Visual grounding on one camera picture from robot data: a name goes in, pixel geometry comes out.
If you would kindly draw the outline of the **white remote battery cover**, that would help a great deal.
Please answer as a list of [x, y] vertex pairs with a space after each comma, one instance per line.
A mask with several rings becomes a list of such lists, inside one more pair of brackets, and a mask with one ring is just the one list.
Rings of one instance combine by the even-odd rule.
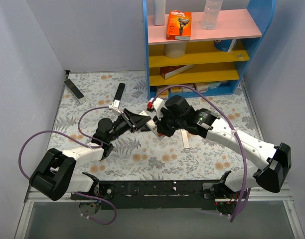
[[183, 148], [184, 149], [190, 148], [187, 131], [182, 129], [181, 130], [181, 136], [182, 136]]

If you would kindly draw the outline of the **white remote control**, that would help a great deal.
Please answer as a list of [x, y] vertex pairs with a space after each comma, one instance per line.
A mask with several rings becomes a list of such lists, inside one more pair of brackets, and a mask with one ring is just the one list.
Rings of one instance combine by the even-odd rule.
[[163, 138], [163, 137], [159, 136], [160, 133], [158, 133], [157, 126], [152, 119], [150, 119], [145, 125], [150, 128], [150, 132], [152, 132], [159, 140], [161, 140]]

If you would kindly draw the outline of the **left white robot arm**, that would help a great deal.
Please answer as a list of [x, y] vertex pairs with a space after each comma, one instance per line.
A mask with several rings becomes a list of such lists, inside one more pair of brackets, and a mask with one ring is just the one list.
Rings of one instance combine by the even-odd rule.
[[112, 141], [127, 131], [136, 132], [155, 123], [145, 112], [132, 113], [124, 109], [115, 121], [109, 118], [99, 120], [91, 143], [86, 147], [60, 151], [52, 148], [46, 152], [30, 177], [29, 184], [53, 201], [65, 193], [83, 193], [88, 199], [99, 195], [99, 179], [78, 168], [109, 156], [113, 150]]

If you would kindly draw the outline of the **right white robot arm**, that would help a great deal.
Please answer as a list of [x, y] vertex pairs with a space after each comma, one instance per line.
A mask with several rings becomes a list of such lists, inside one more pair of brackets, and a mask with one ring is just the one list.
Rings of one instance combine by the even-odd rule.
[[253, 163], [253, 167], [246, 171], [228, 172], [222, 177], [218, 184], [222, 197], [230, 198], [242, 187], [280, 192], [292, 165], [289, 145], [267, 143], [231, 128], [222, 117], [208, 109], [194, 109], [179, 95], [167, 101], [152, 98], [148, 109], [156, 113], [153, 120], [158, 133], [171, 137], [176, 130], [184, 129], [192, 135], [219, 143]]

